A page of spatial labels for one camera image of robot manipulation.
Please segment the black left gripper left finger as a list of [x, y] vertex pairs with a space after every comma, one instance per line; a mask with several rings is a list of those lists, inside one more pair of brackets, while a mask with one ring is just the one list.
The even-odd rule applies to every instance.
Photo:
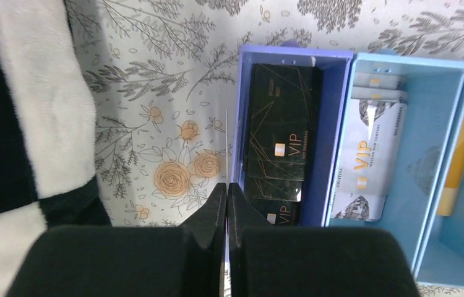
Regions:
[[62, 226], [29, 250], [8, 296], [220, 296], [226, 184], [176, 227]]

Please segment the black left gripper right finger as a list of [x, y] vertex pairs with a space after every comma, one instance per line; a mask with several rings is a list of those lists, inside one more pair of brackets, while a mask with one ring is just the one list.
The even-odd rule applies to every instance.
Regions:
[[418, 296], [398, 241], [376, 228], [273, 226], [228, 187], [233, 296]]

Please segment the pale grey credit card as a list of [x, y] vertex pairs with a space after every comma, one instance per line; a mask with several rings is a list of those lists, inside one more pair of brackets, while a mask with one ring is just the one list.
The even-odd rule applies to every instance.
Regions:
[[378, 221], [406, 118], [405, 76], [356, 72], [344, 112], [331, 218]]

